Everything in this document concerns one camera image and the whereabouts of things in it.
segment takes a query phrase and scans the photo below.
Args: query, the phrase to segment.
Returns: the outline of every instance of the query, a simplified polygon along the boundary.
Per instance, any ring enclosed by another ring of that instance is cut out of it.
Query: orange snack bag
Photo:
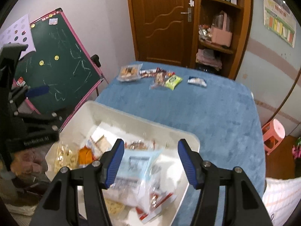
[[[86,167],[93,162],[92,150],[87,146],[84,146],[79,150],[79,167]]]

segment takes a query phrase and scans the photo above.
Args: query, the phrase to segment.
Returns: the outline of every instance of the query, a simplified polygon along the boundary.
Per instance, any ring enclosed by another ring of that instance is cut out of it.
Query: green snack bag
[[[182,81],[183,79],[179,76],[173,75],[166,82],[165,86],[174,90],[175,87]]]

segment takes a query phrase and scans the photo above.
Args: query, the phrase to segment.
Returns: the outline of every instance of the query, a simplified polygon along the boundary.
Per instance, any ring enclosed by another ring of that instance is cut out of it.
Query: blue tablecloth
[[[96,99],[97,102],[194,133],[200,140],[200,154],[217,167],[240,166],[263,196],[265,155],[258,113],[251,92],[227,78],[182,67],[142,62],[142,69],[161,67],[176,72],[183,81],[172,91],[149,89],[153,78],[135,82],[114,79]],[[207,81],[207,88],[187,84],[189,76]],[[199,191],[189,186],[172,226],[190,225]],[[225,188],[220,187],[216,226],[222,224]]]

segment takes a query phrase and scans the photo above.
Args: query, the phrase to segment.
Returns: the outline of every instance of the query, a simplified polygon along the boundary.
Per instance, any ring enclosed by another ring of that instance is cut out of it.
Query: door handle
[[[191,7],[189,7],[189,8],[187,9],[187,12],[181,12],[181,14],[188,14],[188,22],[191,22],[191,21],[192,21],[192,15],[191,15],[191,13],[192,13]]]

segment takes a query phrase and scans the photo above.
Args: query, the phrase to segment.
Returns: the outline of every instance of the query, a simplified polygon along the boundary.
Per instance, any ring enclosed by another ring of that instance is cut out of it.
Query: pink basket
[[[227,46],[231,45],[232,33],[226,31],[226,23],[227,23],[227,14],[225,13],[223,29],[218,29],[216,27],[212,27],[212,42],[218,45]]]

